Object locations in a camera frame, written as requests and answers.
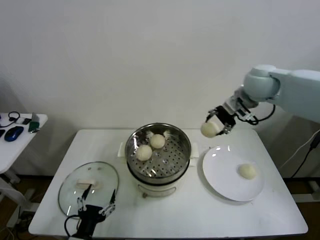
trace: glass lid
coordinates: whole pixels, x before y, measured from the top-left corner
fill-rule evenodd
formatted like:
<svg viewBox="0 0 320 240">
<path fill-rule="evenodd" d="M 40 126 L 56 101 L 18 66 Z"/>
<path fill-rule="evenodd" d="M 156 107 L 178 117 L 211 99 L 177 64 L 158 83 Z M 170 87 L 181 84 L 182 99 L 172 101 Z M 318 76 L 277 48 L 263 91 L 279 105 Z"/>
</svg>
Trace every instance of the glass lid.
<svg viewBox="0 0 320 240">
<path fill-rule="evenodd" d="M 70 173 L 63 181 L 58 195 L 59 207 L 65 215 L 78 214 L 77 199 L 82 197 L 89 185 L 91 187 L 85 204 L 104 208 L 109 204 L 114 190 L 117 195 L 117 170 L 109 163 L 97 161 L 86 163 Z"/>
</svg>

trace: stainless steel steamer basket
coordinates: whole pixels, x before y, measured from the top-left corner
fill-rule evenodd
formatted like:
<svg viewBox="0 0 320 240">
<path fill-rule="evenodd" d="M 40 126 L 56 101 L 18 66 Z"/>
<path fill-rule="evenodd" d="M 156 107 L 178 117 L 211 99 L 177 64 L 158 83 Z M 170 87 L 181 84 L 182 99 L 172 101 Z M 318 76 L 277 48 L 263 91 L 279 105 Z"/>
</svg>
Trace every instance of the stainless steel steamer basket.
<svg viewBox="0 0 320 240">
<path fill-rule="evenodd" d="M 152 157 L 147 161 L 136 158 L 141 145 L 150 145 L 153 134 L 161 134 L 165 145 L 161 149 L 152 149 Z M 191 144 L 187 135 L 176 126 L 166 123 L 152 123 L 140 127 L 127 140 L 125 157 L 132 175 L 142 183 L 162 186 L 173 183 L 188 169 Z"/>
</svg>

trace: white table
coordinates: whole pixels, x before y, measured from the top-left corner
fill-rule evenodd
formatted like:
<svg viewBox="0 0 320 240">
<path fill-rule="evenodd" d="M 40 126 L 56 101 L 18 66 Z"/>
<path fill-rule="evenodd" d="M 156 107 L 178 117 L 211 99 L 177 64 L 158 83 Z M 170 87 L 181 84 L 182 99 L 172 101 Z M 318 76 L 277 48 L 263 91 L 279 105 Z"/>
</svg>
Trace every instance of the white table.
<svg viewBox="0 0 320 240">
<path fill-rule="evenodd" d="M 256 161 L 265 176 L 260 195 L 251 202 L 218 196 L 201 173 L 202 156 L 189 167 L 182 187 L 163 198 L 143 198 L 132 181 L 126 161 L 117 157 L 121 142 L 132 130 L 80 130 L 57 170 L 32 222 L 35 235 L 66 236 L 66 216 L 58 206 L 58 192 L 76 167 L 94 161 L 112 164 L 120 176 L 116 209 L 94 231 L 94 238 L 240 238 L 303 234 L 308 226 L 277 168 L 254 130 L 205 138 L 199 130 L 184 130 L 200 153 L 228 144 Z M 75 233 L 77 221 L 67 228 Z"/>
<path fill-rule="evenodd" d="M 2 126 L 6 126 L 10 124 L 8 113 L 0 112 L 0 124 Z M 21 113 L 21 117 L 23 118 L 31 118 L 31 113 Z M 45 114 L 37 114 L 39 117 L 39 127 L 42 128 L 43 125 L 48 120 L 47 115 Z M 23 132 L 20 134 L 20 136 L 12 142 L 5 141 L 5 134 L 4 133 L 0 137 L 0 174 L 5 174 L 12 184 L 20 182 L 19 177 L 15 174 L 14 171 L 10 169 L 12 164 L 16 161 L 16 159 L 19 157 L 19 155 L 22 153 L 22 151 L 26 148 L 26 146 L 31 142 L 31 140 L 35 137 L 37 133 L 29 133 L 29 124 L 22 125 L 13 123 L 10 126 L 2 127 L 0 129 L 5 130 L 7 132 L 9 129 L 15 127 L 15 126 L 22 126 L 24 127 Z M 16 191 L 9 183 L 5 182 L 2 178 L 0 178 L 0 191 L 7 196 L 8 198 L 15 201 L 19 206 L 22 206 L 23 210 L 30 210 L 35 212 L 38 205 L 37 204 L 31 204 L 29 202 L 30 197 L 34 193 L 33 189 L 29 189 L 25 195 L 22 195 L 19 191 Z M 8 221 L 7 226 L 13 227 L 16 223 L 18 215 L 18 208 L 13 213 L 11 219 Z"/>
</svg>

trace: computer mouse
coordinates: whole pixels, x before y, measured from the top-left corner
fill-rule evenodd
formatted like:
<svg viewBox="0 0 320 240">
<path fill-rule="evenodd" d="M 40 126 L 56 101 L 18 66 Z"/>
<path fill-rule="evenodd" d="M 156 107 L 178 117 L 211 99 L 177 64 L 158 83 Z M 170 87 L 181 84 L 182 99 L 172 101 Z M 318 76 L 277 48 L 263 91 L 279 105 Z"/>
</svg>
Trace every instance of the computer mouse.
<svg viewBox="0 0 320 240">
<path fill-rule="evenodd" d="M 16 140 L 20 134 L 24 131 L 23 126 L 14 126 L 13 128 L 10 128 L 4 135 L 4 140 L 7 142 L 13 142 Z"/>
</svg>

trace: white robotic arm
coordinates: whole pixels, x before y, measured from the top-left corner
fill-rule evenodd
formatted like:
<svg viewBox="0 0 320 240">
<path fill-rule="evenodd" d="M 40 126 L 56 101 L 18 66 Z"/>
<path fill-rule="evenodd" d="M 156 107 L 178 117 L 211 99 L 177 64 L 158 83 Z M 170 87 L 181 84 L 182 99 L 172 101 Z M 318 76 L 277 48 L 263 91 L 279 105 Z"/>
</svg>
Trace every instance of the white robotic arm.
<svg viewBox="0 0 320 240">
<path fill-rule="evenodd" d="M 236 124 L 234 117 L 257 125 L 265 119 L 257 119 L 249 109 L 257 107 L 259 102 L 280 106 L 294 115 L 320 123 L 320 72 L 290 71 L 272 65 L 252 68 L 243 85 L 223 105 L 209 111 L 201 127 L 202 133 L 207 137 L 227 134 Z"/>
</svg>

